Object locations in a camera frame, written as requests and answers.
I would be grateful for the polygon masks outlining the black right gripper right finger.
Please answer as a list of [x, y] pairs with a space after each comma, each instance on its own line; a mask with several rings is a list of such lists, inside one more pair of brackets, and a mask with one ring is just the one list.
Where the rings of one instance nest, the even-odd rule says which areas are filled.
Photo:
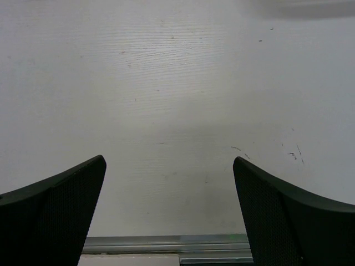
[[242, 157], [233, 173], [254, 265], [354, 265], [354, 205], [308, 192]]

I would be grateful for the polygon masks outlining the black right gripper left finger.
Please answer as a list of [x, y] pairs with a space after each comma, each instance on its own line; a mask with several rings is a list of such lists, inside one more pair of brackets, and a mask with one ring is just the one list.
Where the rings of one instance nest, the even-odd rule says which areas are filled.
[[1, 265], [78, 265], [107, 164], [95, 156], [1, 195]]

